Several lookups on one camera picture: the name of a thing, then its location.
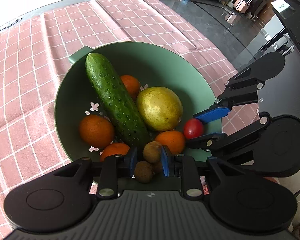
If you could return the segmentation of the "brown longan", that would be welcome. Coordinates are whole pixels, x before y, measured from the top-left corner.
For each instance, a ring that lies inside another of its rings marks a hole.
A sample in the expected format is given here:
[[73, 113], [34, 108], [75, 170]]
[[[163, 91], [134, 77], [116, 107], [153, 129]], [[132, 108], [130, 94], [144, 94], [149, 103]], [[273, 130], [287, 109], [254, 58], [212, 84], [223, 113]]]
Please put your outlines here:
[[149, 163], [157, 163], [161, 159], [162, 144], [157, 141], [149, 142], [143, 149], [143, 157]]
[[161, 174], [163, 172], [162, 163], [160, 161], [153, 164], [153, 171], [155, 174]]
[[153, 178], [153, 166], [146, 161], [136, 163], [134, 177], [141, 183], [149, 183]]

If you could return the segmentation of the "green colander bowl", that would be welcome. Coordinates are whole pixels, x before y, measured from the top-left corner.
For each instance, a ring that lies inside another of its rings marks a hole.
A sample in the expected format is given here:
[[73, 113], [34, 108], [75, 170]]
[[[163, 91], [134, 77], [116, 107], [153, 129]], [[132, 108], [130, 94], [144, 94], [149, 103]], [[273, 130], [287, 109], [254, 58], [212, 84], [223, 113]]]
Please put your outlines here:
[[156, 139], [173, 154], [206, 160], [202, 147], [185, 145], [183, 127], [216, 98], [181, 56], [153, 44], [117, 42], [83, 47], [70, 62], [55, 100], [55, 123], [72, 161], [100, 161], [119, 142], [137, 147], [142, 159]]

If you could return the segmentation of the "black dining table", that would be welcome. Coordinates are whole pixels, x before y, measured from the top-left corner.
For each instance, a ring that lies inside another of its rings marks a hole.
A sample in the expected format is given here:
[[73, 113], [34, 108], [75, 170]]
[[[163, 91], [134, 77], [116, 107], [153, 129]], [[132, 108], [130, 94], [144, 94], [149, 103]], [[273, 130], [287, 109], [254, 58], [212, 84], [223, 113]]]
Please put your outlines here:
[[273, 12], [283, 25], [270, 41], [263, 45], [257, 55], [261, 56], [272, 44], [278, 41], [284, 34], [288, 34], [294, 47], [300, 53], [300, 0], [283, 0], [278, 7], [273, 6]]

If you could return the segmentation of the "green cucumber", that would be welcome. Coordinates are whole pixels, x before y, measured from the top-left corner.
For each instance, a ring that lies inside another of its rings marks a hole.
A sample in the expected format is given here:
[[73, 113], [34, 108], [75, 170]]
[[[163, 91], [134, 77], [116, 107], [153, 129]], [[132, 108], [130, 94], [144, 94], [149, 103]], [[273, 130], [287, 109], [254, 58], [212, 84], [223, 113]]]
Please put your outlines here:
[[127, 145], [145, 146], [150, 141], [146, 125], [111, 62], [102, 54], [89, 53], [85, 69], [117, 136]]

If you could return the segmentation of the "yellow-green pear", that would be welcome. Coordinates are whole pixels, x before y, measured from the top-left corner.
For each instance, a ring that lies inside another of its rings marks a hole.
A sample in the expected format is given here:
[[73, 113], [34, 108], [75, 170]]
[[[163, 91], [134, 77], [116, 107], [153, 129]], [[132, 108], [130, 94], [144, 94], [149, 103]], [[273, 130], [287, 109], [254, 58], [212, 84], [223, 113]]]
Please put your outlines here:
[[169, 88], [146, 88], [138, 94], [135, 103], [144, 122], [156, 131], [172, 130], [181, 122], [181, 100]]

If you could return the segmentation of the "orange tangerine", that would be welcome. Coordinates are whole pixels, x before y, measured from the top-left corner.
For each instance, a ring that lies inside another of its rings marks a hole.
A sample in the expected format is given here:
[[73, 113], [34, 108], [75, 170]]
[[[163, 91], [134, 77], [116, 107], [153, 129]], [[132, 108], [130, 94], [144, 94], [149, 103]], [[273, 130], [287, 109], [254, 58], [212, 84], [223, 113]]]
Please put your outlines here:
[[131, 75], [122, 75], [120, 78], [129, 95], [135, 101], [140, 91], [140, 82]]
[[179, 131], [165, 131], [155, 137], [155, 141], [166, 145], [173, 155], [180, 154], [185, 148], [185, 137]]
[[100, 156], [100, 161], [104, 161], [104, 159], [111, 155], [126, 155], [129, 151], [130, 147], [121, 142], [114, 142], [108, 145]]
[[79, 133], [87, 144], [99, 149], [106, 148], [115, 137], [111, 122], [98, 115], [84, 117], [79, 124]]

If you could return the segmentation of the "red cherry tomato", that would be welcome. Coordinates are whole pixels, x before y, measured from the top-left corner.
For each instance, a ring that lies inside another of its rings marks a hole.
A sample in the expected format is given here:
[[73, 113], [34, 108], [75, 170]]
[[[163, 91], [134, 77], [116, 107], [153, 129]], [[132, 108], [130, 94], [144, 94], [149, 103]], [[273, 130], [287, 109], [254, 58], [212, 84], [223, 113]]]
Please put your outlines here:
[[187, 140], [200, 137], [204, 134], [204, 125], [198, 119], [190, 119], [183, 127], [183, 134]]

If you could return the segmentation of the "orange tangerine on cloth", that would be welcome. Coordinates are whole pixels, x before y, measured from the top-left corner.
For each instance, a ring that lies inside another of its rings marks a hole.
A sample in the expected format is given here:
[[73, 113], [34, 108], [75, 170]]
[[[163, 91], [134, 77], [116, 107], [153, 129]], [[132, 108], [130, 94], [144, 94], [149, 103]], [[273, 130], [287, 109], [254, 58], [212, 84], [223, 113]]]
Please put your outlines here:
[[87, 144], [99, 149], [106, 148], [115, 137], [111, 122], [98, 115], [84, 117], [79, 124], [79, 133]]

